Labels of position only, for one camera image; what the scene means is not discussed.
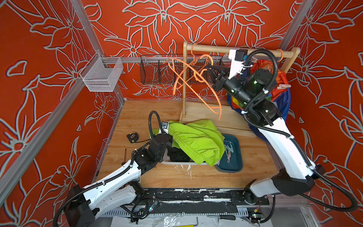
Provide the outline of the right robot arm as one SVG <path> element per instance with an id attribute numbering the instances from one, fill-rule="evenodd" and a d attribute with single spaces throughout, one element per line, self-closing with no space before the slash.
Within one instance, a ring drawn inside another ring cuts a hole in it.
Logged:
<path id="1" fill-rule="evenodd" d="M 245 49 L 232 49 L 230 55 L 232 63 L 229 68 L 207 65 L 213 89 L 225 90 L 242 104 L 241 115 L 245 121 L 264 135 L 283 163 L 283 168 L 275 176 L 251 181 L 244 189 L 245 201 L 254 204 L 268 194 L 300 195 L 335 211 L 355 211 L 358 204 L 354 196 L 323 175 L 324 167 L 308 158 L 288 130 L 277 106 L 267 100 L 267 96 L 278 85 L 278 62 L 274 54 L 265 49 L 257 49 L 250 54 Z M 337 207 L 306 195 L 315 186 L 316 179 L 321 179 L 343 193 L 351 201 L 351 205 Z"/>

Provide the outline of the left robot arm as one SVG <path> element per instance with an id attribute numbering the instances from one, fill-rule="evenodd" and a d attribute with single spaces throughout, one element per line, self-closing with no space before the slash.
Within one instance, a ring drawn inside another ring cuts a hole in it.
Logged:
<path id="1" fill-rule="evenodd" d="M 164 131 L 158 121 L 160 133 L 155 135 L 149 124 L 150 140 L 131 153 L 131 159 L 122 167 L 101 180 L 81 188 L 75 185 L 66 201 L 56 211 L 53 226 L 59 225 L 65 215 L 70 227 L 90 227 L 103 214 L 143 200 L 144 189 L 140 177 L 163 161 L 166 151 L 171 150 L 173 137 Z"/>

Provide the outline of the rainbow striped shorts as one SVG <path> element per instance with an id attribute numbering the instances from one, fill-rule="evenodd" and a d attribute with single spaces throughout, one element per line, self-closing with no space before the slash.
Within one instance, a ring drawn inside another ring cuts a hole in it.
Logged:
<path id="1" fill-rule="evenodd" d="M 252 64 L 251 73 L 254 73 L 257 69 L 269 70 L 272 73 L 272 62 L 269 60 L 257 60 L 255 63 Z M 276 81 L 278 85 L 289 84 L 286 78 L 286 73 L 281 70 L 278 70 L 278 76 Z M 271 94 L 268 95 L 267 99 L 272 101 L 277 106 L 278 110 L 282 114 L 283 119 L 286 120 L 291 105 L 290 88 L 283 90 L 278 90 L 277 88 L 275 88 L 272 90 Z M 234 111 L 241 115 L 241 105 L 234 97 L 231 97 L 231 95 L 227 95 L 227 102 Z"/>

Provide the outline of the lime green shorts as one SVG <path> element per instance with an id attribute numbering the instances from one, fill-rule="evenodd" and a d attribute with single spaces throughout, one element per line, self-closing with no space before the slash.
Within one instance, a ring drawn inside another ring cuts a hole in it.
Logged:
<path id="1" fill-rule="evenodd" d="M 169 121 L 167 133 L 173 137 L 172 147 L 181 149 L 197 165 L 214 166 L 225 153 L 225 137 L 211 120 Z"/>

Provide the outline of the black shorts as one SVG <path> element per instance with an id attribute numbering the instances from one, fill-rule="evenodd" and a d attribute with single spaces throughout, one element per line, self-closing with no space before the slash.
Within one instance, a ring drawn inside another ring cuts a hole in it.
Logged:
<path id="1" fill-rule="evenodd" d="M 191 158 L 181 149 L 177 147 L 172 147 L 168 151 L 168 156 L 171 162 L 191 162 Z"/>

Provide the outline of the orange clothes hanger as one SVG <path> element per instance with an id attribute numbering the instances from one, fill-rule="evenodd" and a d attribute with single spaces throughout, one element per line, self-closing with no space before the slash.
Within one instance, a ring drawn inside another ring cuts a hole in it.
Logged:
<path id="1" fill-rule="evenodd" d="M 209 63 L 212 65 L 214 64 L 214 60 L 211 58 L 208 54 L 203 54 L 199 57 L 196 57 L 196 55 L 193 53 L 193 48 L 196 46 L 196 44 L 192 44 L 191 46 L 191 54 L 192 54 L 192 61 L 188 62 L 188 45 L 189 43 L 185 41 L 183 43 L 183 60 L 177 59 L 177 58 L 170 58 L 169 60 L 172 62 L 170 64 L 169 62 L 168 67 L 173 71 L 173 73 L 177 76 L 175 79 L 175 83 L 173 86 L 173 94 L 176 93 L 177 89 L 182 89 L 182 97 L 183 99 L 186 99 L 186 89 L 187 87 L 197 95 L 195 90 L 190 86 L 189 81 L 191 79 L 194 79 L 198 83 L 205 83 L 206 85 L 209 85 L 207 80 L 204 78 L 203 74 L 207 71 L 206 67 Z M 196 70 L 194 68 L 195 64 L 198 63 L 198 60 L 204 59 L 204 65 L 199 69 Z M 178 73 L 175 68 L 175 62 L 179 62 L 182 64 L 182 71 Z"/>

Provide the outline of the orange hanger of green shorts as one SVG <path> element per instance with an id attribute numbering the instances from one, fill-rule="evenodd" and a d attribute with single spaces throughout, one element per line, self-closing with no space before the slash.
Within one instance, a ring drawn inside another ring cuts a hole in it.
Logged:
<path id="1" fill-rule="evenodd" d="M 202 95 L 195 89 L 195 87 L 200 87 L 200 86 L 204 86 L 204 87 L 206 87 L 207 88 L 207 90 L 209 90 L 209 92 L 211 92 L 212 93 L 212 96 L 214 97 L 214 98 L 216 98 L 216 101 L 217 101 L 217 104 L 216 105 L 214 105 L 214 106 L 212 106 L 212 105 L 210 105 L 210 104 L 208 104 L 207 103 L 207 101 L 205 100 L 205 98 L 203 98 L 202 97 Z M 218 120 L 220 120 L 221 118 L 222 118 L 222 104 L 221 104 L 221 101 L 220 101 L 220 97 L 219 97 L 219 95 L 217 94 L 217 92 L 215 92 L 214 91 L 214 89 L 212 88 L 212 85 L 209 83 L 209 85 L 206 85 L 205 83 L 198 83 L 198 84 L 194 84 L 194 85 L 190 85 L 194 90 L 195 90 L 195 92 L 197 93 L 197 95 L 196 94 L 194 94 L 188 87 L 187 87 L 187 89 L 186 89 L 186 99 L 183 99 L 182 98 L 182 101 L 183 101 L 183 104 L 182 104 L 182 112 L 181 112 L 181 117 L 182 118 L 184 118 L 184 117 L 186 117 L 186 115 L 187 115 L 187 104 L 186 104 L 186 102 L 187 102 L 187 92 L 189 91 L 189 92 L 191 92 L 199 101 L 201 101 L 204 105 L 205 105 L 205 107 L 207 108 L 207 109 L 209 109 L 212 113 L 214 113 L 214 114 L 216 114 L 217 115 L 217 119 Z"/>

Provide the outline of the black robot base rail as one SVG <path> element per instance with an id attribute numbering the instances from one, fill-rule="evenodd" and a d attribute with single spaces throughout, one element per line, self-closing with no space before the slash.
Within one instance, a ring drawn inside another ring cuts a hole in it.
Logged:
<path id="1" fill-rule="evenodd" d="M 239 214 L 241 209 L 269 207 L 264 196 L 250 205 L 244 200 L 243 189 L 230 188 L 146 188 L 142 197 L 149 207 L 155 204 L 151 214 Z"/>

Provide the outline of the orange hanger of rainbow shorts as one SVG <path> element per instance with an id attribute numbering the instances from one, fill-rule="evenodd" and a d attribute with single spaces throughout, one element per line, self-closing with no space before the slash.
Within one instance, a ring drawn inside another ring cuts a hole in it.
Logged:
<path id="1" fill-rule="evenodd" d="M 284 51 L 282 49 L 277 49 L 277 51 L 279 51 L 281 53 L 281 57 L 278 60 L 278 62 L 281 62 L 283 60 L 283 58 L 284 58 Z"/>

